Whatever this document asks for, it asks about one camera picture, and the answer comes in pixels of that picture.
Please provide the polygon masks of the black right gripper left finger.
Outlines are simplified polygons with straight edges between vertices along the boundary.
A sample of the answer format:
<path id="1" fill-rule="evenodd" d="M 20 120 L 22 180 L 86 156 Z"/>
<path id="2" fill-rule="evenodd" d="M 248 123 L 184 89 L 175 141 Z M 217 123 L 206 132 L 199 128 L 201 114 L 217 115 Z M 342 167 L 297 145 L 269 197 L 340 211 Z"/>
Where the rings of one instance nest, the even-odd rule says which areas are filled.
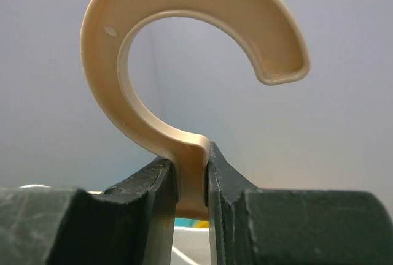
<path id="1" fill-rule="evenodd" d="M 177 190 L 156 158 L 101 194 L 2 188 L 2 264 L 169 264 Z"/>

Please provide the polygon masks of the beige hanger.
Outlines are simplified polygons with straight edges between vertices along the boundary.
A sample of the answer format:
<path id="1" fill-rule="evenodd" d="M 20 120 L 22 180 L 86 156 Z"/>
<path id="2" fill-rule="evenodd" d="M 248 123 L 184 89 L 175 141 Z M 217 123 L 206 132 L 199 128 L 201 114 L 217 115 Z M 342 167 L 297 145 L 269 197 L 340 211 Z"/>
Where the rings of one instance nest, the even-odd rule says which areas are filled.
<path id="1" fill-rule="evenodd" d="M 147 24 L 168 17 L 207 22 L 232 37 L 266 85 L 296 82 L 311 66 L 303 34 L 282 0 L 91 0 L 80 31 L 88 85 L 113 124 L 176 168 L 176 215 L 208 218 L 209 139 L 157 118 L 139 99 L 128 75 L 128 52 Z"/>

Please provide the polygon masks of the white daisy print t-shirt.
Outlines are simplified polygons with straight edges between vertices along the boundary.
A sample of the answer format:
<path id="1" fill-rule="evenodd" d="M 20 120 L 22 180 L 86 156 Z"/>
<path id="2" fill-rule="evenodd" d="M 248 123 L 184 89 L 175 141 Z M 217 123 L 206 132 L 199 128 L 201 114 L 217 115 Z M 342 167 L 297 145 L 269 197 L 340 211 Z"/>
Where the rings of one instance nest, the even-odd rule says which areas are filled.
<path id="1" fill-rule="evenodd" d="M 22 186 L 18 264 L 209 264 L 208 231 L 176 227 L 163 190 Z"/>

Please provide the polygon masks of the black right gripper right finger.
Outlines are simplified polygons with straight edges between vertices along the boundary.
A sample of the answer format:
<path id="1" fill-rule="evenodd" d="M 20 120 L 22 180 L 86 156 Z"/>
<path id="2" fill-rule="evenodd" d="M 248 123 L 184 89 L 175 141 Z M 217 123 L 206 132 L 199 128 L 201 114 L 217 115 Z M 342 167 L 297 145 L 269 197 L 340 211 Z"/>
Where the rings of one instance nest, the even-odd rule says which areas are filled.
<path id="1" fill-rule="evenodd" d="M 213 264 L 391 264 L 392 220 L 364 191 L 264 189 L 210 144 Z"/>

